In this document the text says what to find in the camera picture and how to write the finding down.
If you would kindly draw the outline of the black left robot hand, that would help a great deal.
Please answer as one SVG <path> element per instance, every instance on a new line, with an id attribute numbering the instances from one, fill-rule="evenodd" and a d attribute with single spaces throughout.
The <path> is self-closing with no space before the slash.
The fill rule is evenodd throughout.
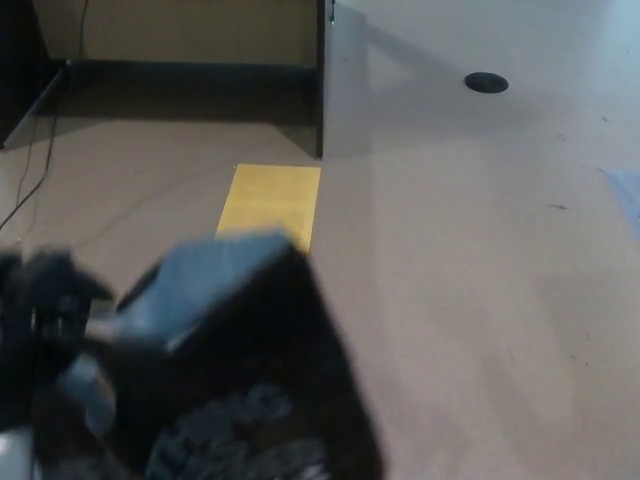
<path id="1" fill-rule="evenodd" d="M 110 287 L 78 266 L 67 249 L 24 259 L 1 250 L 1 429 L 26 424 L 34 398 L 52 388 L 83 343 L 93 301 Z"/>

